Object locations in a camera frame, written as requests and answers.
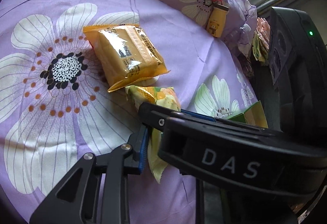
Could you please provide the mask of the yellow green fruit snack packet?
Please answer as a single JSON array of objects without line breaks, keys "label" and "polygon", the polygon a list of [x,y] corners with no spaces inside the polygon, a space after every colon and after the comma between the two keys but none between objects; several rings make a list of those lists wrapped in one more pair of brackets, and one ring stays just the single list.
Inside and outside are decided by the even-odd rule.
[{"label": "yellow green fruit snack packet", "polygon": [[136,86],[125,88],[128,100],[135,106],[142,124],[147,128],[147,161],[157,183],[168,163],[158,156],[167,117],[179,112],[181,105],[173,87]]}]

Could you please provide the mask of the folded colourful cloth stack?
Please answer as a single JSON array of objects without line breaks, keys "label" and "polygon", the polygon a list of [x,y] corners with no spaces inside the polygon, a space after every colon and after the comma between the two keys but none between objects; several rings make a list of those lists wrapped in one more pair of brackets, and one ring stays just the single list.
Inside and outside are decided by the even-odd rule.
[{"label": "folded colourful cloth stack", "polygon": [[254,31],[252,40],[252,53],[256,61],[261,65],[268,62],[270,41],[270,25],[265,18],[257,18],[257,28]]}]

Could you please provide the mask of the green white cardboard box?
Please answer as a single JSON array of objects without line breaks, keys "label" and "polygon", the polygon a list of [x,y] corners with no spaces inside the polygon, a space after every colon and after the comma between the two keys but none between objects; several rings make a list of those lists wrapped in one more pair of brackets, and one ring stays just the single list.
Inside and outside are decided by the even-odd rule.
[{"label": "green white cardboard box", "polygon": [[250,105],[244,110],[239,110],[227,117],[228,120],[268,128],[267,119],[261,101]]}]

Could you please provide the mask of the clear plastic water bottle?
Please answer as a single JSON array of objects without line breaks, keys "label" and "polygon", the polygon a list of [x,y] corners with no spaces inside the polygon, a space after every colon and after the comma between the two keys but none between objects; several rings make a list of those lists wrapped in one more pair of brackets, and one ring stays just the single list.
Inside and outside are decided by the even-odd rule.
[{"label": "clear plastic water bottle", "polygon": [[252,31],[251,27],[245,23],[242,27],[230,32],[225,38],[224,42],[230,47],[238,45],[247,45],[249,43],[249,33]]}]

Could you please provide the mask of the yellow bear drink bottle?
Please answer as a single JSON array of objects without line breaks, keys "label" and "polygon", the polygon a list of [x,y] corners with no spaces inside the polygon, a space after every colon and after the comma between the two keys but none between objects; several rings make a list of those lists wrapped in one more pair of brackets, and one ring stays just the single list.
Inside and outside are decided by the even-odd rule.
[{"label": "yellow bear drink bottle", "polygon": [[212,0],[212,3],[213,9],[206,30],[213,37],[220,38],[226,24],[226,16],[229,12],[229,7],[225,6],[222,0]]}]

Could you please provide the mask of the purple floral bed sheet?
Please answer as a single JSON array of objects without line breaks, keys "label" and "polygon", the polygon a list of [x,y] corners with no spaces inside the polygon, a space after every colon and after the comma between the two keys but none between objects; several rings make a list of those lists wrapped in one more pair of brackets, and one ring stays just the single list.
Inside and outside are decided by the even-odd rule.
[{"label": "purple floral bed sheet", "polygon": [[183,109],[227,117],[256,96],[224,42],[159,0],[1,1],[1,187],[24,220],[86,152],[109,153],[140,123],[108,92],[83,28],[139,24]]}]

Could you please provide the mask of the orange snack packet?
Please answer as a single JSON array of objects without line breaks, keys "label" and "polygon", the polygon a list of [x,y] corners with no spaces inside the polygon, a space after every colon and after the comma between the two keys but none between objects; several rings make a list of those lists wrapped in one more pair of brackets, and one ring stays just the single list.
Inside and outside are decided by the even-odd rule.
[{"label": "orange snack packet", "polygon": [[83,33],[101,63],[109,93],[170,72],[137,24],[87,26]]}]

